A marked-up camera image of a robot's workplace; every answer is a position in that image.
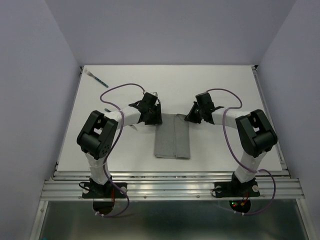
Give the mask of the grey cloth napkin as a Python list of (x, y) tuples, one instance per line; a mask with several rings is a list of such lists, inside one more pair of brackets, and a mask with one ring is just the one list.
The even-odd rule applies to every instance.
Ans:
[(155, 129), (153, 154), (161, 159), (191, 158), (189, 122), (184, 114), (162, 115), (162, 124)]

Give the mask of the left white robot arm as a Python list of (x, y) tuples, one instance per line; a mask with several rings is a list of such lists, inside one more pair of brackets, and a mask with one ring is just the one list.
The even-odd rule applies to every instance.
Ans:
[(108, 196), (112, 189), (112, 177), (106, 157), (120, 138), (115, 138), (116, 131), (121, 134), (126, 126), (139, 123), (160, 125), (162, 122), (161, 103), (156, 92), (145, 92), (141, 100), (117, 111), (91, 112), (76, 139), (90, 169), (89, 183), (82, 188), (100, 197)]

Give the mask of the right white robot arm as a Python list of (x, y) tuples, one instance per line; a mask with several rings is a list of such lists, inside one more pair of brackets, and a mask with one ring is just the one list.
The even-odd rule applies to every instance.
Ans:
[[(261, 109), (254, 111), (241, 111), (242, 100), (233, 92), (221, 89), (233, 95), (239, 102), (238, 106), (215, 106), (210, 90), (197, 94), (196, 101), (185, 117), (191, 123), (200, 124), (205, 121), (212, 125), (221, 125), (224, 138), (238, 167), (234, 172), (235, 180), (230, 182), (231, 192), (242, 195), (248, 190), (248, 182), (253, 180), (260, 172), (259, 165), (267, 152), (277, 144), (278, 137), (265, 112)], [(241, 159), (238, 159), (232, 150), (226, 128), (236, 129), (243, 149)]]

